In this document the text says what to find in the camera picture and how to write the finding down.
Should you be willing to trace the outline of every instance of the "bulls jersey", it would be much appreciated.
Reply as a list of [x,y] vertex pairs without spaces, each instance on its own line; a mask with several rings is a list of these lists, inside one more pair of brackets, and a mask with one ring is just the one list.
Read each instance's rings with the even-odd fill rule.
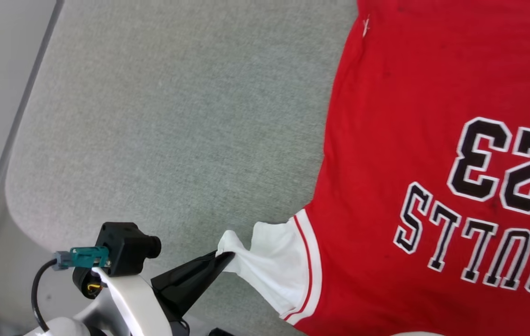
[[530,0],[359,11],[312,202],[229,270],[312,336],[530,335]]

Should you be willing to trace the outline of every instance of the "teal connector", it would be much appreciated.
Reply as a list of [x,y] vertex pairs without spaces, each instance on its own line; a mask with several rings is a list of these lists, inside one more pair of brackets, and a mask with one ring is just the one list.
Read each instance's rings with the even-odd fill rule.
[[73,267],[107,267],[109,266],[109,250],[103,246],[73,247],[70,249]]
[[67,270],[71,267],[110,267],[109,250],[103,246],[73,247],[70,252],[57,251],[54,254],[57,264],[53,269]]

